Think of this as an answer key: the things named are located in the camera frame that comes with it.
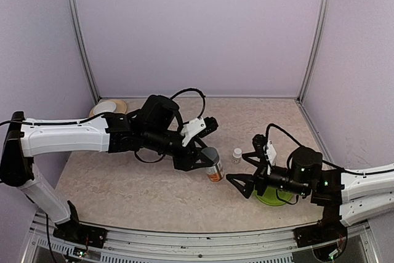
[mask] small white bottle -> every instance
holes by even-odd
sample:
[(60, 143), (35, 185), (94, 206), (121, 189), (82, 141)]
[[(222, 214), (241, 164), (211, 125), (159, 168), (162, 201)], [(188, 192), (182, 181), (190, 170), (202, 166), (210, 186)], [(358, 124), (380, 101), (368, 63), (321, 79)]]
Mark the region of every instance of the small white bottle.
[(235, 148), (231, 160), (233, 161), (233, 163), (240, 163), (241, 159), (242, 159), (242, 149)]

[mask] beige tabletop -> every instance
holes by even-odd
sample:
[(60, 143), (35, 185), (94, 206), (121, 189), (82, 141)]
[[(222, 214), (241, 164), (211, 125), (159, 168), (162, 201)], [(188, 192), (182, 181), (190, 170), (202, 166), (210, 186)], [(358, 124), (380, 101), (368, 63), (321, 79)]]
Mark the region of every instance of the beige tabletop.
[[(140, 108), (145, 100), (127, 100), (128, 110)], [(177, 99), (183, 120), (200, 111), (200, 99)], [(264, 134), (268, 123), (288, 130), (304, 145), (317, 149), (296, 103), (283, 99), (207, 98), (204, 116), (214, 116), (219, 128), (204, 138), (220, 154), (225, 173), (253, 173), (255, 167), (231, 162), (234, 148), (252, 151), (252, 138)], [(285, 166), (296, 145), (279, 131), (270, 131)], [(157, 158), (141, 151), (146, 160)], [(245, 199), (225, 179), (213, 183), (204, 169), (176, 171), (166, 157), (156, 164), (140, 163), (133, 152), (73, 152), (57, 185), (76, 206), (82, 221), (128, 229), (165, 232), (235, 232), (287, 227), (321, 218), (323, 209), (309, 198), (297, 205), (267, 206), (254, 196)]]

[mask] green container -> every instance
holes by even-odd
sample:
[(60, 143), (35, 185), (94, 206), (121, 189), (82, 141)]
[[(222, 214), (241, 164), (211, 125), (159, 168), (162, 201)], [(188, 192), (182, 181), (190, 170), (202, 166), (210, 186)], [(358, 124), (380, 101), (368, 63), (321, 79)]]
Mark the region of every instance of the green container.
[[(276, 198), (276, 189), (272, 187), (267, 187), (266, 191), (264, 192), (263, 196), (258, 196), (257, 191), (254, 190), (254, 195), (257, 197), (259, 201), (262, 203), (265, 203), (268, 206), (282, 206), (286, 204), (283, 201), (280, 201), (279, 199)], [(284, 191), (278, 191), (278, 196), (282, 200), (290, 201), (291, 198), (293, 197), (293, 194), (289, 192), (284, 192)]]

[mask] lavender wall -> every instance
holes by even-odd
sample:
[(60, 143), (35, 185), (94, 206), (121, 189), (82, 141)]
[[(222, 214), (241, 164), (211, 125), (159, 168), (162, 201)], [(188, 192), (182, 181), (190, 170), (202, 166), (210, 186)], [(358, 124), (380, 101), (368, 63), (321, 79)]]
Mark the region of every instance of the lavender wall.
[(296, 97), (320, 0), (77, 0), (100, 95)]
[[(92, 106), (66, 0), (0, 0), (0, 121), (16, 110), (35, 118), (86, 116)], [(4, 139), (6, 128), (0, 130)], [(52, 185), (67, 154), (36, 158)], [(0, 185), (0, 262), (16, 262), (35, 207)]]
[[(394, 162), (393, 49), (393, 0), (331, 0), (305, 106), (337, 164)], [(370, 225), (393, 262), (394, 212)]]

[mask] black cable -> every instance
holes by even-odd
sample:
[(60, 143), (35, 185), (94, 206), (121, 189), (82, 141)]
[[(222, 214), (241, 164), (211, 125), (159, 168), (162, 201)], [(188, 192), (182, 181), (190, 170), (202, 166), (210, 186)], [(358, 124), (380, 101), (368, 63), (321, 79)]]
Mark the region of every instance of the black cable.
[(202, 115), (204, 114), (205, 111), (205, 95), (203, 92), (201, 92), (199, 89), (195, 89), (193, 87), (189, 87), (188, 89), (182, 89), (181, 91), (178, 91), (176, 94), (174, 94), (170, 99), (174, 100), (176, 97), (178, 97), (180, 94), (183, 94), (185, 92), (196, 92), (199, 94), (199, 96), (202, 98), (203, 100), (203, 108), (201, 109), (201, 112), (199, 113), (199, 115), (197, 116), (198, 118), (202, 117)]
[(287, 161), (286, 161), (286, 166), (287, 166), (288, 170), (290, 170), (290, 160), (293, 158), (293, 153), (294, 153), (294, 151), (289, 154), (289, 157), (287, 158)]
[(52, 257), (52, 260), (54, 261), (54, 263), (58, 263), (55, 259), (55, 255), (54, 252), (52, 250), (52, 246), (50, 245), (50, 238), (49, 238), (49, 217), (48, 214), (45, 214), (47, 217), (47, 239), (48, 239), (48, 247), (49, 247), (49, 252), (50, 252), (50, 256)]
[(346, 239), (345, 239), (344, 248), (342, 249), (342, 251), (340, 252), (340, 254), (339, 254), (337, 257), (335, 257), (335, 259), (339, 258), (339, 257), (345, 252), (346, 247), (347, 247), (347, 240), (348, 240), (348, 233), (346, 233)]
[(329, 161), (323, 160), (325, 164), (328, 164), (329, 166), (332, 166), (333, 168), (336, 168), (340, 170), (341, 172), (344, 172), (346, 174), (354, 175), (354, 176), (371, 176), (371, 175), (379, 175), (379, 174), (385, 174), (386, 172), (394, 172), (394, 169), (388, 169), (387, 171), (377, 171), (377, 172), (352, 172), (348, 171), (345, 168), (342, 168), (340, 166), (337, 166), (334, 163), (330, 163)]
[(298, 195), (295, 196), (295, 203), (290, 203), (287, 200), (283, 200), (282, 198), (279, 197), (278, 189), (275, 190), (275, 193), (276, 193), (276, 199), (282, 201), (283, 203), (287, 203), (287, 204), (289, 204), (291, 206), (294, 206), (295, 204), (298, 203), (298, 199), (299, 199)]
[(280, 126), (276, 125), (275, 123), (270, 123), (267, 128), (265, 129), (265, 137), (267, 138), (268, 141), (268, 136), (270, 133), (270, 128), (274, 127), (275, 129), (280, 130), (283, 134), (285, 134), (286, 136), (288, 136), (290, 139), (293, 140), (294, 143), (296, 143), (298, 146), (303, 146), (295, 137), (293, 137), (292, 135), (290, 135), (289, 132), (287, 132), (285, 129), (281, 128)]
[(158, 162), (162, 161), (162, 160), (164, 159), (164, 157), (166, 157), (166, 155), (163, 154), (158, 160), (146, 161), (146, 160), (143, 160), (143, 159), (137, 154), (136, 151), (134, 152), (134, 156), (135, 156), (135, 158), (137, 158), (137, 159), (138, 159), (139, 161), (141, 161), (142, 163), (158, 163)]
[(3, 126), (5, 124), (9, 124), (9, 123), (19, 123), (19, 124), (25, 124), (27, 126), (32, 126), (33, 125), (33, 123), (28, 123), (26, 121), (6, 120), (6, 121), (3, 121), (2, 123), (0, 123), (0, 126)]
[[(266, 130), (265, 130), (265, 137), (267, 138), (268, 141), (268, 133), (270, 132), (270, 128), (274, 127), (278, 130), (280, 130), (281, 132), (283, 132), (285, 135), (287, 135), (290, 139), (292, 139), (298, 146), (303, 147), (303, 145), (292, 135), (290, 135), (290, 133), (288, 133), (285, 129), (281, 128), (280, 126), (277, 126), (275, 123), (270, 123)], [(323, 160), (323, 163), (328, 164), (329, 166), (332, 166), (333, 168), (338, 169), (340, 172), (344, 172), (346, 174), (351, 174), (351, 175), (355, 175), (355, 176), (371, 176), (371, 175), (379, 175), (379, 174), (385, 174), (387, 172), (394, 172), (394, 169), (388, 169), (386, 171), (377, 171), (377, 172), (352, 172), (352, 171), (348, 171), (345, 168), (338, 166), (334, 163), (330, 163), (329, 161)]]
[(97, 117), (103, 116), (103, 115), (108, 115), (108, 114), (112, 114), (112, 112), (101, 112), (99, 114), (96, 114), (92, 117), (86, 118), (84, 120), (81, 121), (65, 121), (64, 123), (34, 123), (32, 125), (34, 126), (71, 126), (73, 124), (82, 124), (82, 123), (87, 123)]

